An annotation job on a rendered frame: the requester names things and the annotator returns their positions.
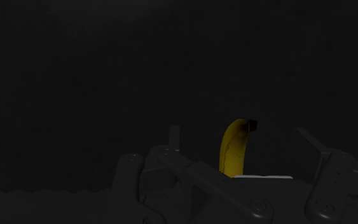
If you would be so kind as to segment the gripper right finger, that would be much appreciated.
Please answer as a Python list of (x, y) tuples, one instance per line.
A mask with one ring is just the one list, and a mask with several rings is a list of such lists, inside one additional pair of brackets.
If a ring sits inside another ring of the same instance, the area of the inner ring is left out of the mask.
[(358, 160), (328, 148), (305, 129), (293, 130), (293, 156), (313, 183), (305, 216), (312, 224), (358, 224)]

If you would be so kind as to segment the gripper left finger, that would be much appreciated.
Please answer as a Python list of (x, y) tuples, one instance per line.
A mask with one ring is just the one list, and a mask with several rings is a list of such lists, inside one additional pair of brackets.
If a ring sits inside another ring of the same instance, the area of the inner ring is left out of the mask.
[(273, 224), (273, 206), (204, 162), (178, 152), (179, 127), (169, 144), (148, 156), (119, 158), (109, 192), (109, 224)]

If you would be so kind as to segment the yellow banana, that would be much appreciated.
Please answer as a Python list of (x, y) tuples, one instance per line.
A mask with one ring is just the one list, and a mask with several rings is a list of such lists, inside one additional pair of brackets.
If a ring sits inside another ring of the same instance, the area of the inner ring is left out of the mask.
[(237, 119), (229, 124), (219, 150), (220, 173), (230, 178), (243, 175), (249, 134), (256, 131), (257, 126), (257, 121), (247, 119)]

